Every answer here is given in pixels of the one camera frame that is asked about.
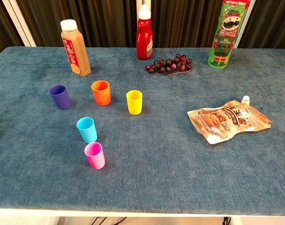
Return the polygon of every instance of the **orange cup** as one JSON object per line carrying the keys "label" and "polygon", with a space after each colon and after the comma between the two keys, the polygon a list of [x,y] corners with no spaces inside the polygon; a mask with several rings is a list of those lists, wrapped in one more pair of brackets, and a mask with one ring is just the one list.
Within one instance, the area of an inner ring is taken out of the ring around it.
{"label": "orange cup", "polygon": [[91,89],[98,105],[108,105],[111,102],[110,84],[108,81],[96,81]]}

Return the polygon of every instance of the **blue fabric tablecloth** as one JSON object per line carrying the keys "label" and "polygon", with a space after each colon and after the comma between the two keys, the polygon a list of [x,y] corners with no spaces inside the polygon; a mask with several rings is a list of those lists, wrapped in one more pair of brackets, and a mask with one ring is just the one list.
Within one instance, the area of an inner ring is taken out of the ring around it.
{"label": "blue fabric tablecloth", "polygon": [[[71,72],[63,48],[10,47],[0,54],[0,208],[285,215],[285,50],[235,49],[225,69],[207,48],[88,48],[92,74]],[[176,53],[193,58],[185,75],[144,67]],[[112,102],[96,105],[91,84],[108,80]],[[72,105],[48,90],[63,84]],[[126,92],[143,92],[128,113]],[[187,111],[249,95],[272,128],[210,145]],[[76,122],[94,118],[106,165],[84,155]]]}

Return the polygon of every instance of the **cup rim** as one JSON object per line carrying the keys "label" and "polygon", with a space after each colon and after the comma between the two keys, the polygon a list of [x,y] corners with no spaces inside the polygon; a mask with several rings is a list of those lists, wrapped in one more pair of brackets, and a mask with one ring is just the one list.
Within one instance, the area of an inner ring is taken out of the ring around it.
{"label": "cup rim", "polygon": [[[104,82],[104,83],[106,83],[106,84],[108,85],[108,87],[106,87],[106,88],[103,89],[103,90],[96,90],[96,89],[94,89],[94,88],[93,88],[93,85],[94,85],[95,83],[99,83],[99,82]],[[97,91],[97,92],[105,91],[105,90],[107,90],[108,88],[110,88],[110,83],[109,83],[108,81],[105,81],[105,80],[95,81],[95,82],[93,82],[93,83],[91,84],[91,89],[92,89],[93,91]]]}
{"label": "cup rim", "polygon": [[[59,94],[52,94],[52,93],[50,93],[50,91],[51,91],[53,88],[56,88],[56,87],[59,87],[59,86],[60,86],[60,87],[63,87],[63,88],[64,88],[64,91],[62,91],[62,92],[59,93]],[[57,96],[57,95],[63,94],[65,91],[66,91],[66,87],[65,87],[63,84],[58,84],[58,85],[55,85],[55,86],[51,87],[51,88],[49,89],[48,93],[49,93],[50,95],[52,95],[52,96]]]}
{"label": "cup rim", "polygon": [[[134,91],[135,91],[135,92],[138,92],[138,93],[140,94],[140,97],[137,98],[137,99],[129,98],[128,95],[129,95],[130,92],[132,92],[132,91],[133,91],[133,92],[134,92]],[[130,90],[130,91],[127,92],[126,97],[127,97],[128,100],[131,100],[131,101],[138,101],[138,100],[140,100],[140,99],[142,98],[142,92],[139,91],[139,90]]]}
{"label": "cup rim", "polygon": [[[97,153],[96,155],[89,155],[89,154],[87,154],[86,151],[91,147],[91,145],[95,145],[95,144],[100,146],[99,153]],[[84,153],[88,157],[96,157],[96,156],[98,156],[102,152],[102,150],[103,150],[103,146],[101,145],[101,143],[99,143],[99,142],[91,142],[91,143],[86,145],[86,147],[84,149]]]}
{"label": "cup rim", "polygon": [[84,120],[84,119],[91,119],[91,120],[92,120],[92,125],[94,124],[93,118],[88,117],[88,116],[82,117],[82,118],[80,118],[80,119],[77,121],[77,128],[78,128],[79,130],[88,130],[90,127],[92,127],[92,125],[91,125],[90,127],[86,128],[86,129],[79,128],[79,127],[78,127],[79,122],[82,121],[82,120]]}

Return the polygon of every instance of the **green pringles can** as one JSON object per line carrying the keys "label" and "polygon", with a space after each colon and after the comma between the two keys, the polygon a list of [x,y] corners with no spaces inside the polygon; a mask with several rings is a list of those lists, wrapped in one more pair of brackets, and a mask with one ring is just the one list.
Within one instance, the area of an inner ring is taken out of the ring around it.
{"label": "green pringles can", "polygon": [[223,0],[208,64],[225,68],[251,0]]}

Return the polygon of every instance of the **red ketchup bottle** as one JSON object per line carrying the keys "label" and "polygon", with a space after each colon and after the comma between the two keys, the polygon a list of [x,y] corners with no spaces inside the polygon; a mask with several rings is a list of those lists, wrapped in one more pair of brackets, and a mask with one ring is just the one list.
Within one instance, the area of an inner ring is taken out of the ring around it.
{"label": "red ketchup bottle", "polygon": [[138,32],[136,36],[137,58],[147,60],[153,53],[152,19],[151,11],[148,10],[147,4],[141,6],[138,18]]}

